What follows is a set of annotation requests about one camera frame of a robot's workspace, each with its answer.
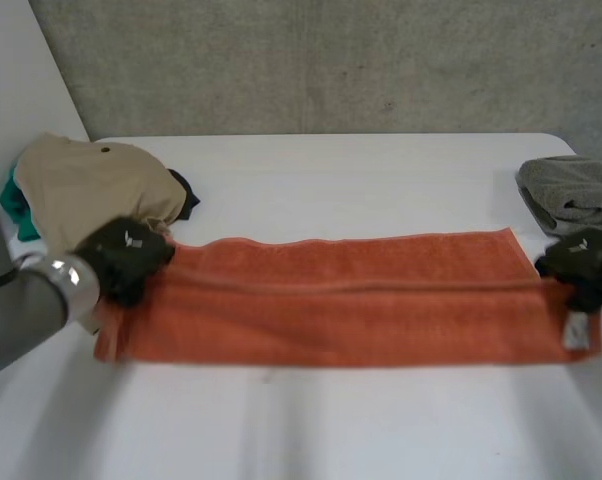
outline black cloth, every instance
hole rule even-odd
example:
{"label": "black cloth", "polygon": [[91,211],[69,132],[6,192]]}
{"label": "black cloth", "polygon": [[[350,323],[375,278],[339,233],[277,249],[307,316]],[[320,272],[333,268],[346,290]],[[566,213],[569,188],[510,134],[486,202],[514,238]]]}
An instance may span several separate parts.
{"label": "black cloth", "polygon": [[170,172],[174,179],[181,184],[186,194],[185,202],[183,203],[183,208],[179,212],[177,220],[188,220],[190,218],[190,215],[192,215],[192,209],[196,207],[199,203],[201,203],[201,200],[199,200],[199,198],[194,194],[194,192],[192,191],[192,187],[190,186],[188,181],[185,178],[183,178],[183,176],[179,172],[171,169],[168,169],[168,172]]}

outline towel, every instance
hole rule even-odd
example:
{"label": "towel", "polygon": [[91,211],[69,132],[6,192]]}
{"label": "towel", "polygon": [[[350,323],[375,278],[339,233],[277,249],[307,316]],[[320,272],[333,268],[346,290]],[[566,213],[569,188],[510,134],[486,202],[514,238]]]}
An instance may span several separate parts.
{"label": "towel", "polygon": [[523,199],[549,235],[602,229],[602,162],[579,156],[525,162],[517,175]]}
{"label": "towel", "polygon": [[545,281],[510,230],[265,245],[177,245],[130,310],[98,306],[115,362],[397,367],[570,362],[570,287]]}

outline white wall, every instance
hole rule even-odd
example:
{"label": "white wall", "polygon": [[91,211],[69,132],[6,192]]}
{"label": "white wall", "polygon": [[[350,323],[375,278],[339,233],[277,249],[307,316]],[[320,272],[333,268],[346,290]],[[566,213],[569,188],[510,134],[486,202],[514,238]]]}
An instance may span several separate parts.
{"label": "white wall", "polygon": [[87,139],[27,0],[0,0],[0,187],[38,134]]}

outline teal cloth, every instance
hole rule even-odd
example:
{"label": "teal cloth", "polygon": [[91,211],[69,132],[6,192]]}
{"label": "teal cloth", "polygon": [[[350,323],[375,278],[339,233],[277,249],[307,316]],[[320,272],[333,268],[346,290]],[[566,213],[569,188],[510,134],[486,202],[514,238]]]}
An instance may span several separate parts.
{"label": "teal cloth", "polygon": [[0,195],[0,204],[10,219],[18,226],[17,238],[22,242],[31,242],[41,238],[32,223],[32,212],[21,189],[14,182],[14,169],[10,169],[10,176]]}

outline beige cloth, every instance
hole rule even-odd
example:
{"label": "beige cloth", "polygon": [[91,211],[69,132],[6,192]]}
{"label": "beige cloth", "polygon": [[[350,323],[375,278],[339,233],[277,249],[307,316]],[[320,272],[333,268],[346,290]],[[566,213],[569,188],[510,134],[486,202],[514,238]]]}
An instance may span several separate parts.
{"label": "beige cloth", "polygon": [[[23,152],[14,180],[51,253],[70,251],[124,215],[167,231],[186,192],[159,160],[121,143],[77,142],[45,134]],[[81,321],[94,333],[93,319]]]}

